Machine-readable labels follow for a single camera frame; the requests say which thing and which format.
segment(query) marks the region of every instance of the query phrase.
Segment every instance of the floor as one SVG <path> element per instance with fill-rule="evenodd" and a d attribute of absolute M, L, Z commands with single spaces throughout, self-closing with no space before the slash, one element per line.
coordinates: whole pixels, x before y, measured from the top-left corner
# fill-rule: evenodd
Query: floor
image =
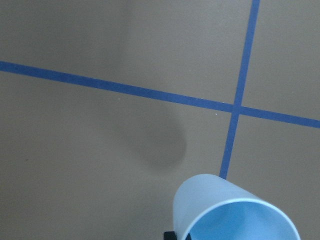
<path fill-rule="evenodd" d="M 320 230 L 320 2 L 7 1 L 0 239 L 161 240 L 220 175 Z"/>

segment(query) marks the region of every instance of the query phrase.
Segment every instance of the plastic cup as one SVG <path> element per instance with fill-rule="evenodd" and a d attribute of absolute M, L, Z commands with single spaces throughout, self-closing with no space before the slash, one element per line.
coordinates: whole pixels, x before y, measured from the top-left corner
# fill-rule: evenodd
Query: plastic cup
<path fill-rule="evenodd" d="M 173 200 L 177 240 L 300 240 L 279 208 L 211 174 L 186 180 Z"/>

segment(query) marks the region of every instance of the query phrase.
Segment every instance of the cup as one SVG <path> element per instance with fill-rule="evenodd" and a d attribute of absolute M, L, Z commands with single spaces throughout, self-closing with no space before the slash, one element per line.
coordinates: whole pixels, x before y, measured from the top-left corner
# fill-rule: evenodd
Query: cup
<path fill-rule="evenodd" d="M 186 180 L 173 200 L 177 240 L 300 240 L 279 208 L 211 174 Z"/>

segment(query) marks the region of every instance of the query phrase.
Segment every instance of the blue tape line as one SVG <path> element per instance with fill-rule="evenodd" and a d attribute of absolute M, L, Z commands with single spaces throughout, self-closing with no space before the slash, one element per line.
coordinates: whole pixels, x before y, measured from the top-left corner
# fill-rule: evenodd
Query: blue tape line
<path fill-rule="evenodd" d="M 305 118 L 300 116 L 293 116 L 273 111 L 265 111 L 255 108 L 250 108 L 242 106 L 240 109 L 240 114 L 260 119 L 268 119 L 273 121 L 284 122 L 288 124 L 296 124 L 306 127 L 318 128 L 320 129 L 320 120 Z"/>
<path fill-rule="evenodd" d="M 248 20 L 248 27 L 246 31 L 244 48 L 242 53 L 241 67 L 239 71 L 239 78 L 238 78 L 238 83 L 236 87 L 234 104 L 233 104 L 228 134 L 225 141 L 224 153 L 223 153 L 220 174 L 219 174 L 219 176 L 223 179 L 227 178 L 228 170 L 230 166 L 231 154 L 234 147 L 236 131 L 237 131 L 239 115 L 240 115 L 240 107 L 241 107 L 243 96 L 244 96 L 247 73 L 248 73 L 249 62 L 250 62 L 250 54 L 251 54 L 252 44 L 254 41 L 259 4 L 260 4 L 260 0 L 253 0 L 251 5 L 249 20 Z"/>
<path fill-rule="evenodd" d="M 152 90 L 4 61 L 0 61 L 0 71 L 229 113 L 231 113 L 233 107 L 233 105 L 229 103 Z"/>
<path fill-rule="evenodd" d="M 16 63 L 10 63 L 0 61 L 0 71 L 20 74 L 25 76 L 31 76 L 36 78 L 48 79 L 62 83 L 76 84 L 91 88 L 103 89 L 107 91 L 114 91 L 118 93 L 130 94 L 135 96 L 141 96 L 145 98 L 152 98 L 161 101 L 167 101 L 172 103 L 179 103 L 189 106 L 195 106 L 199 108 L 206 108 L 212 110 L 218 110 L 231 113 L 233 111 L 233 105 L 218 101 L 206 100 L 202 98 L 184 96 L 174 93 L 168 93 L 163 91 L 152 90 L 143 87 L 136 87 L 111 81 L 99 80 L 96 78 L 90 78 L 85 76 L 79 76 L 69 73 L 63 73 L 58 71 L 52 71 L 37 67 L 25 66 Z M 294 116 L 289 114 L 277 113 L 272 111 L 265 111 L 261 109 L 255 109 L 250 107 L 241 106 L 239 108 L 239 114 L 249 117 L 256 117 L 261 119 L 268 119 L 278 122 L 284 122 L 295 125 L 302 125 L 306 127 L 320 128 L 320 120 L 305 118 L 300 116 Z"/>

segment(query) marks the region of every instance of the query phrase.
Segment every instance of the black object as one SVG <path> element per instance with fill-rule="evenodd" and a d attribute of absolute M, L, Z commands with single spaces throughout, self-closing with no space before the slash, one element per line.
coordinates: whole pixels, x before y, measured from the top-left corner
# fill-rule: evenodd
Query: black object
<path fill-rule="evenodd" d="M 174 231 L 165 231 L 163 234 L 163 240 L 177 240 L 176 233 Z M 185 240 L 191 240 L 190 233 L 186 236 Z"/>

